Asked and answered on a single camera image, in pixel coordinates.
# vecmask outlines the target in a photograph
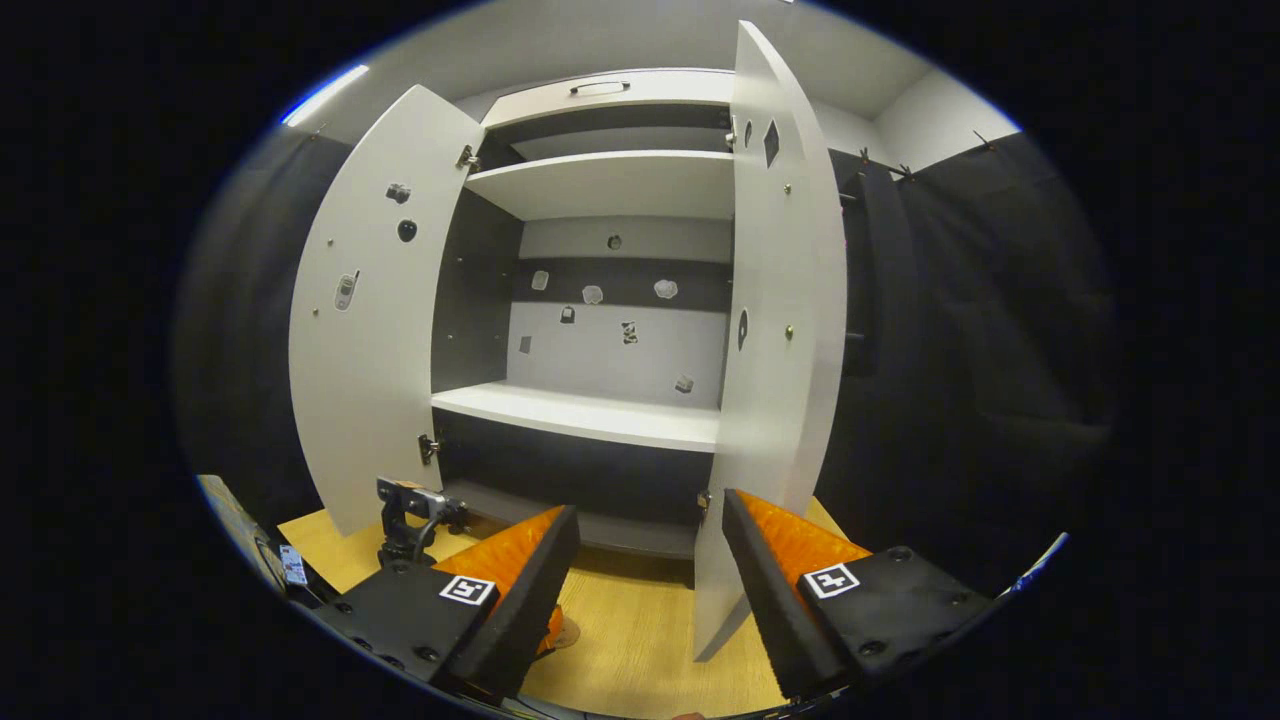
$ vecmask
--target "cabinet handle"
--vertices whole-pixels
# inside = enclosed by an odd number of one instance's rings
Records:
[[[582,85],[576,85],[576,86],[568,88],[568,94],[570,95],[577,95],[579,88],[591,87],[593,85],[621,85],[622,90],[620,90],[618,92],[622,92],[622,91],[626,91],[626,90],[631,90],[631,81],[628,81],[628,79],[602,79],[600,82],[586,82],[586,83],[582,83]]]

